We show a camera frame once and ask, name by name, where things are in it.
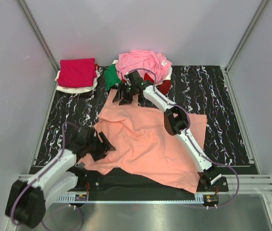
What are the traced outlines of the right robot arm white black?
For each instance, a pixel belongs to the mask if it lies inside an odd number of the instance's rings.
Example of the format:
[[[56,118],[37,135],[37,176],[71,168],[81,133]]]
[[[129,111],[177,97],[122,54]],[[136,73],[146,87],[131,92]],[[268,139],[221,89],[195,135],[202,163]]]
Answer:
[[[169,100],[155,84],[144,80],[137,69],[128,73],[126,77],[128,78],[126,83],[116,83],[113,86],[113,89],[118,90],[113,102],[119,102],[120,105],[131,104],[135,95],[142,95],[159,108],[163,112],[166,131],[175,136],[191,153],[198,168],[201,187],[207,191],[213,190],[222,175],[217,170],[217,164],[207,157],[192,134],[191,120],[186,109]]]

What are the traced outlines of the salmon orange t shirt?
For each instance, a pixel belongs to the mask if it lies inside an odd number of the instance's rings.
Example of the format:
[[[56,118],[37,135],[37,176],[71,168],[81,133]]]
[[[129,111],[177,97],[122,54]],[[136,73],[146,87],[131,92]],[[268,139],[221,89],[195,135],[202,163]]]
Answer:
[[[94,161],[91,154],[81,159],[85,169],[106,175],[119,167],[130,174],[141,175],[160,184],[195,193],[199,174],[190,152],[164,127],[163,112],[133,103],[113,103],[116,90],[109,92],[99,121],[94,125],[103,132],[115,151]]]

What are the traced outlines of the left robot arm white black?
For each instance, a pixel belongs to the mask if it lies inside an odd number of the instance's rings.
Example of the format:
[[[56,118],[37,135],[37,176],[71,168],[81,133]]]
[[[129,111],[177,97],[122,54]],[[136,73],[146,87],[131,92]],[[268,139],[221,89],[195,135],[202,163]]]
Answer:
[[[35,228],[46,210],[65,192],[82,190],[86,185],[85,165],[80,160],[87,154],[97,161],[115,147],[103,132],[82,127],[78,135],[63,143],[59,153],[40,171],[26,180],[16,180],[11,187],[5,209],[15,225]]]

